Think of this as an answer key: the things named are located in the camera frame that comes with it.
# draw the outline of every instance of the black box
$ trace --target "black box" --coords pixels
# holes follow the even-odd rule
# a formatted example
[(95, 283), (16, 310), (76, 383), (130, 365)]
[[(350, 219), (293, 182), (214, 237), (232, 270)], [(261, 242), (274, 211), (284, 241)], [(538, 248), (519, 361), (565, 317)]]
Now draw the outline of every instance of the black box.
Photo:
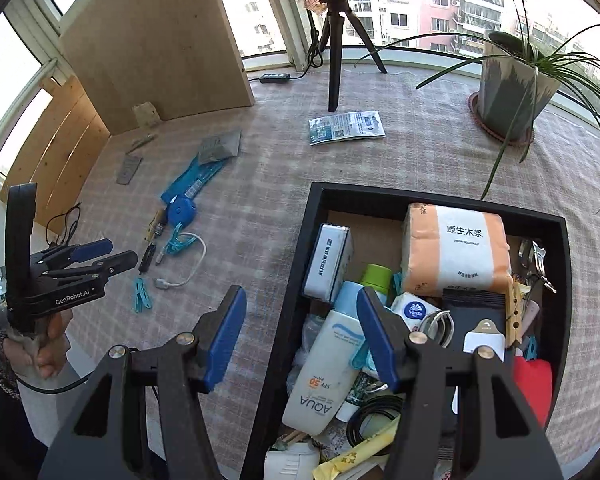
[(547, 277), (557, 289), (557, 294), (542, 289), (544, 321), (538, 349), (538, 357), (551, 363), (554, 377), (554, 396), (547, 423), (551, 419), (562, 381), (571, 324), (571, 257), (564, 218), (467, 198), (401, 189), (314, 182), (311, 184), (304, 210), (278, 329), (240, 475), (241, 480), (262, 478), (265, 453), (278, 437), (288, 399), (286, 377), (291, 370), (296, 350), (301, 344), (302, 324), (310, 309), (311, 301), (301, 296), (301, 288), (320, 224), (327, 222), (330, 213), (333, 212), (403, 222), (407, 208), (413, 202), (495, 213), (502, 218), (507, 237), (542, 240), (546, 249)]

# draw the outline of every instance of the human hand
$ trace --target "human hand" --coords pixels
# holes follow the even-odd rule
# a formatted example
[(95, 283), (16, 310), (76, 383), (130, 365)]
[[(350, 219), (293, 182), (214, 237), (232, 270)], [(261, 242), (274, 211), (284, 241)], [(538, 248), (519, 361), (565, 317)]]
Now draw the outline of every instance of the human hand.
[[(38, 351), (35, 361), (36, 366), (40, 369), (40, 376), (43, 379), (56, 375), (66, 363), (66, 353), (71, 348), (71, 344), (64, 331), (73, 318), (74, 313), (70, 308), (53, 314), (49, 318), (46, 328), (48, 341)], [(21, 370), (25, 370), (34, 364), (33, 359), (24, 349), (22, 343), (5, 338), (2, 342), (2, 350), (11, 364), (11, 368), (16, 373), (21, 373)]]

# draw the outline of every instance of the wooden clip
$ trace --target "wooden clip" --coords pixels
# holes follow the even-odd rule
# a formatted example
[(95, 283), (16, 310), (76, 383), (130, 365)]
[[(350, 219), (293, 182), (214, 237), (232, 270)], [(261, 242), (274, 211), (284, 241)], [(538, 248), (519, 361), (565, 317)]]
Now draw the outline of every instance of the wooden clip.
[(506, 330), (505, 348), (509, 348), (514, 342), (522, 343), (520, 334), (522, 326), (522, 293), (520, 284), (513, 280), (507, 288), (506, 296)]

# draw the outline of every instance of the plaid tablecloth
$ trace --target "plaid tablecloth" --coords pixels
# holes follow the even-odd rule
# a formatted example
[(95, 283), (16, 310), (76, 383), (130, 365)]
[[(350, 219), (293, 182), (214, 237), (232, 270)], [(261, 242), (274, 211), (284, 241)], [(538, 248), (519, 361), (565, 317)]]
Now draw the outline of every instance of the plaid tablecloth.
[[(308, 145), (307, 121), (327, 114), (328, 72), (284, 86), (253, 84), (256, 105), (168, 121), (137, 153), (144, 160), (129, 186), (116, 172), (136, 130), (113, 137), (82, 190), (76, 241), (109, 237), (116, 251), (142, 255), (158, 196), (189, 164), (200, 139), (242, 129), (240, 156), (196, 198), (190, 229), (208, 253), (181, 288), (149, 286), (150, 312), (132, 311), (133, 280), (110, 280), (102, 300), (76, 309), (72, 332), (97, 360), (116, 343), (161, 345), (215, 309), (229, 285), (242, 285), (248, 313), (226, 378), (202, 396), (218, 462), (240, 471), (282, 306), (304, 206), (312, 181), (343, 182), (479, 198), (499, 144), (472, 120), (467, 97), (478, 80), (451, 75), (421, 90), (430, 72), (391, 67), (344, 69), (339, 112), (378, 110), (385, 139)], [(550, 105), (536, 121), (527, 160), (504, 155), (488, 200), (566, 218), (573, 270), (568, 359), (548, 428), (560, 459), (569, 462), (600, 441), (600, 135)], [(192, 248), (153, 266), (148, 276), (183, 279), (199, 255)], [(157, 419), (155, 406), (151, 412)]]

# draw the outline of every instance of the lamp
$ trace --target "lamp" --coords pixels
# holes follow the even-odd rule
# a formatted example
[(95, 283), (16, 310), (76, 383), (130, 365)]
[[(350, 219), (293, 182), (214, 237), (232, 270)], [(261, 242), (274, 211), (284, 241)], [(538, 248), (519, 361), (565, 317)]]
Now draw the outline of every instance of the lamp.
[(340, 95), (340, 69), (342, 66), (342, 33), (344, 28), (344, 15), (353, 26), (354, 30), (359, 35), (366, 49), (371, 53), (371, 57), (376, 62), (376, 66), (380, 72), (386, 74), (386, 68), (382, 59), (377, 52), (374, 52), (374, 46), (369, 34), (366, 32), (364, 25), (359, 17), (349, 7), (349, 0), (321, 0), (327, 5), (327, 17), (322, 26), (322, 34), (320, 37), (319, 48), (324, 51), (327, 42), (330, 42), (330, 62), (329, 62), (329, 111), (334, 112), (338, 108), (338, 98)]

